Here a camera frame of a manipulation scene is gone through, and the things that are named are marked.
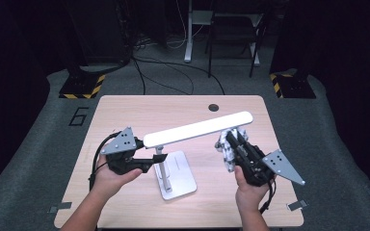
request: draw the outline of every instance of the white square base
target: white square base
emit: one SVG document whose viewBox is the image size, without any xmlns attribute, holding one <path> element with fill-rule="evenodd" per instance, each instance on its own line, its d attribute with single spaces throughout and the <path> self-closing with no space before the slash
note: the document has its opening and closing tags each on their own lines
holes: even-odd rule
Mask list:
<svg viewBox="0 0 370 231">
<path fill-rule="evenodd" d="M 164 166 L 167 180 L 171 183 L 172 190 L 170 192 L 165 190 L 159 165 L 154 165 L 161 194 L 165 200 L 174 199 L 197 190 L 197 183 L 183 151 L 168 154 Z"/>
</svg>

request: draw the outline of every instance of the wooden tabletop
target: wooden tabletop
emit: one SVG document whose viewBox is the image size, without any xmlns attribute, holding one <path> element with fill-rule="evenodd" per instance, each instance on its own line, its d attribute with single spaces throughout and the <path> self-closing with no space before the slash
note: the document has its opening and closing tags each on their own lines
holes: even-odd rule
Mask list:
<svg viewBox="0 0 370 231">
<path fill-rule="evenodd" d="M 209 105 L 219 106 L 211 112 Z M 88 178 L 97 147 L 110 134 L 131 126 L 134 136 L 163 131 L 207 119 L 248 111 L 253 123 L 243 126 L 249 142 L 264 153 L 278 149 L 266 106 L 260 96 L 247 95 L 107 95 L 97 106 L 66 188 L 63 202 L 71 208 L 59 210 L 55 226 L 61 227 L 89 192 Z M 237 185 L 234 173 L 228 173 L 223 154 L 214 148 L 220 134 L 211 134 L 166 145 L 164 153 L 185 153 L 198 189 L 172 200 L 164 200 L 155 170 L 142 174 L 125 185 L 103 209 L 98 227 L 103 228 L 218 228 L 241 227 L 235 203 Z M 152 158 L 154 149 L 137 150 L 134 158 Z M 277 180 L 277 192 L 270 209 L 263 214 L 270 227 L 300 226 L 301 210 L 290 211 L 287 204 L 297 201 L 292 183 Z"/>
</svg>

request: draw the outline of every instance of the yellow and black hazard tape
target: yellow and black hazard tape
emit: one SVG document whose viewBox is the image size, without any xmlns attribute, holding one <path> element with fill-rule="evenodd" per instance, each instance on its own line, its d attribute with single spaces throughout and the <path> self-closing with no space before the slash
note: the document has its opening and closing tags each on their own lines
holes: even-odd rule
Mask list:
<svg viewBox="0 0 370 231">
<path fill-rule="evenodd" d="M 283 92 L 281 91 L 280 85 L 278 84 L 278 75 L 283 77 L 293 77 L 290 74 L 270 74 L 270 79 L 272 80 L 273 87 L 278 98 L 284 98 Z"/>
<path fill-rule="evenodd" d="M 95 84 L 92 93 L 90 94 L 59 94 L 59 98 L 69 98 L 69 99 L 78 99 L 78 98 L 95 98 L 100 91 L 101 85 L 103 84 L 105 75 L 102 75 L 98 78 L 97 83 Z"/>
</svg>

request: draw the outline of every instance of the black round hole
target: black round hole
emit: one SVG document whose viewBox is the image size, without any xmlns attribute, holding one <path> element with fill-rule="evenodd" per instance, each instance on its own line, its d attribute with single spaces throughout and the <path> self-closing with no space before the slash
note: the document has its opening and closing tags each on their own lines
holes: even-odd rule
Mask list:
<svg viewBox="0 0 370 231">
<path fill-rule="evenodd" d="M 211 112 L 217 112 L 219 110 L 219 106 L 217 104 L 210 104 L 208 109 Z"/>
</svg>

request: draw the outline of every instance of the person's left hand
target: person's left hand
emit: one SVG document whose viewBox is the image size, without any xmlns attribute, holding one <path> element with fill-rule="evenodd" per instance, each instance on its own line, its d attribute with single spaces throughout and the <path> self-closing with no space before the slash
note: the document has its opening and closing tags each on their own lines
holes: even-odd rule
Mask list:
<svg viewBox="0 0 370 231">
<path fill-rule="evenodd" d="M 106 163 L 106 157 L 99 155 L 97 167 Z M 143 173 L 140 169 L 133 169 L 123 175 L 117 175 L 104 165 L 99 168 L 95 174 L 95 181 L 91 193 L 95 193 L 99 198 L 107 201 L 115 195 L 123 185 L 133 181 Z"/>
</svg>

